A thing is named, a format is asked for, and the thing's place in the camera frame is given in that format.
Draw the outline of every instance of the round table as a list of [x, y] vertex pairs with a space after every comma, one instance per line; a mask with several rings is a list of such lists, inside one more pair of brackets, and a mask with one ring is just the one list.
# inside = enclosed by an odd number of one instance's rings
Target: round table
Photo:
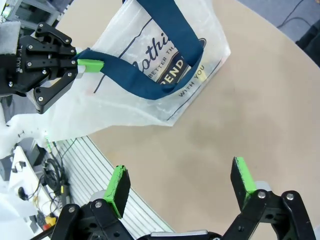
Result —
[[[92, 46], [121, 1], [76, 0], [58, 29]], [[177, 232], [223, 234], [240, 213], [230, 181], [242, 156], [275, 194], [298, 191], [320, 224], [320, 69], [294, 42], [236, 0], [214, 0], [231, 56], [173, 127], [110, 127], [90, 137]], [[276, 239], [270, 225], [253, 239]]]

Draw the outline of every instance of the gray carpet floor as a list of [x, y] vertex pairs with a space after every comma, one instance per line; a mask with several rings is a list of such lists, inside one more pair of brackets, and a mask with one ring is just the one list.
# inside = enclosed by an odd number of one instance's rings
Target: gray carpet floor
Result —
[[[239, 2], [264, 17], [274, 26], [279, 26], [301, 0], [239, 0]], [[316, 0], [303, 0], [290, 18], [305, 19], [311, 25], [320, 19], [320, 4]], [[291, 40], [299, 40], [310, 26], [301, 19], [293, 19], [280, 30]]]

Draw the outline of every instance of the plastic bag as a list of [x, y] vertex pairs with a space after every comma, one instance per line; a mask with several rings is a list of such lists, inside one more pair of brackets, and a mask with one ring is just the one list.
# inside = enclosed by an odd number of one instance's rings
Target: plastic bag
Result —
[[[151, 100], [123, 89], [103, 73], [85, 73], [45, 114], [16, 115], [9, 125], [25, 136], [49, 141], [81, 137], [109, 126], [173, 126], [230, 55], [211, 0], [187, 4], [175, 0], [175, 4], [203, 46], [200, 64], [183, 88]], [[124, 3], [91, 49], [120, 57], [158, 84], [178, 83], [190, 70], [136, 0]]]

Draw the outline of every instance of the navy strap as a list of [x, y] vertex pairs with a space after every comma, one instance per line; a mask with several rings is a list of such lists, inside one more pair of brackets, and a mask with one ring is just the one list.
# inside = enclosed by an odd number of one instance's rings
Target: navy strap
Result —
[[204, 49], [175, 1], [137, 0], [137, 2], [165, 32], [186, 63], [191, 67], [194, 66]]
[[76, 57], [103, 61], [104, 67], [101, 72], [122, 88], [141, 98], [157, 100], [178, 91], [190, 81], [198, 69], [204, 49], [174, 0], [137, 0], [137, 2], [144, 7], [172, 41], [186, 63], [191, 66], [178, 83], [156, 83], [127, 61], [89, 48]]

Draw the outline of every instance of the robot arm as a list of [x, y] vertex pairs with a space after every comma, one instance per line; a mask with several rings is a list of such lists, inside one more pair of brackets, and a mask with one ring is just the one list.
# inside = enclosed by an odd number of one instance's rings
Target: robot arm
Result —
[[[285, 191], [277, 196], [272, 191], [255, 189], [241, 157], [233, 159], [231, 182], [240, 214], [224, 235], [207, 230], [153, 232], [139, 240], [249, 240], [259, 223], [271, 224], [278, 240], [316, 240], [298, 192]], [[66, 205], [55, 227], [32, 240], [41, 240], [49, 235], [52, 235], [51, 240], [134, 240], [118, 219], [123, 217], [129, 190], [128, 171], [124, 166], [117, 166], [103, 198], [90, 201], [82, 207]]]
[[[72, 86], [78, 74], [72, 39], [45, 22], [39, 23], [36, 38], [19, 38], [20, 23], [0, 25], [0, 97], [31, 95], [40, 114], [48, 110]], [[42, 85], [59, 79], [50, 87]]]

